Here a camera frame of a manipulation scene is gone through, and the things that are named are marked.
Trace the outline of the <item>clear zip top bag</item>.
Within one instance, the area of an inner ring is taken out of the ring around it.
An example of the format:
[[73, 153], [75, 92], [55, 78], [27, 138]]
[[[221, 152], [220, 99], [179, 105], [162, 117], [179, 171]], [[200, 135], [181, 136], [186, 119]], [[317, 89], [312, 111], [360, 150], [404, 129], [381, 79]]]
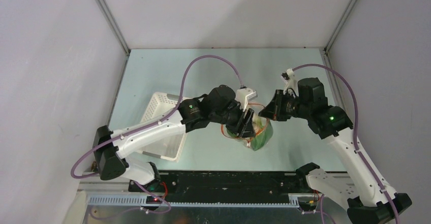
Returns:
[[252, 125], [255, 132], [254, 137], [240, 138], [231, 133], [224, 125], [221, 125], [221, 133], [228, 139], [242, 143], [250, 150], [257, 151], [263, 148], [273, 136], [273, 127], [271, 121], [267, 118], [258, 116], [258, 113], [264, 108], [259, 103], [249, 103], [248, 109], [254, 110]]

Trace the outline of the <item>green bok choy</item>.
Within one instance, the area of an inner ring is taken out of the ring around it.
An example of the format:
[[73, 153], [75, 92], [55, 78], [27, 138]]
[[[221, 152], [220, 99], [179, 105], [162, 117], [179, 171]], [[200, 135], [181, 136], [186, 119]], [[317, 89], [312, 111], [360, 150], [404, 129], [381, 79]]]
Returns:
[[273, 136], [273, 127], [269, 119], [254, 115], [252, 126], [256, 133], [254, 137], [246, 139], [246, 147], [257, 151], [264, 147]]

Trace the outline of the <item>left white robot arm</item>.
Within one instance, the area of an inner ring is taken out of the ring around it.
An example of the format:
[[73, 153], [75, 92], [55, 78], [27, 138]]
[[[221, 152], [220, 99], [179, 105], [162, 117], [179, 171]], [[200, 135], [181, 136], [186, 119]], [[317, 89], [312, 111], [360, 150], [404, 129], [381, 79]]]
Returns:
[[248, 108], [257, 92], [243, 87], [234, 91], [220, 85], [208, 94], [182, 100], [161, 116], [125, 129], [111, 131], [108, 126], [97, 129], [94, 155], [99, 178], [103, 181], [118, 177], [141, 184], [147, 191], [161, 185], [159, 172], [152, 162], [146, 162], [138, 152], [141, 148], [169, 137], [204, 129], [210, 123], [225, 125], [240, 138], [254, 137], [254, 110]]

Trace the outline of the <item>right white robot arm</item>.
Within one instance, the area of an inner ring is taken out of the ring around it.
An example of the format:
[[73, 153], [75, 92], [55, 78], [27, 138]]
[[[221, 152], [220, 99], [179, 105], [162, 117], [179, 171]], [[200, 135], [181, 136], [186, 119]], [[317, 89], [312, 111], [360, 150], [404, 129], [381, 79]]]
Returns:
[[297, 169], [296, 187], [303, 193], [312, 189], [333, 200], [344, 210], [351, 223], [387, 223], [412, 205], [406, 193], [397, 192], [377, 170], [359, 140], [353, 123], [338, 106], [330, 106], [324, 85], [318, 78], [298, 82], [298, 94], [281, 89], [259, 116], [273, 121], [305, 119], [309, 128], [328, 144], [344, 165], [353, 185], [327, 176], [314, 163]]

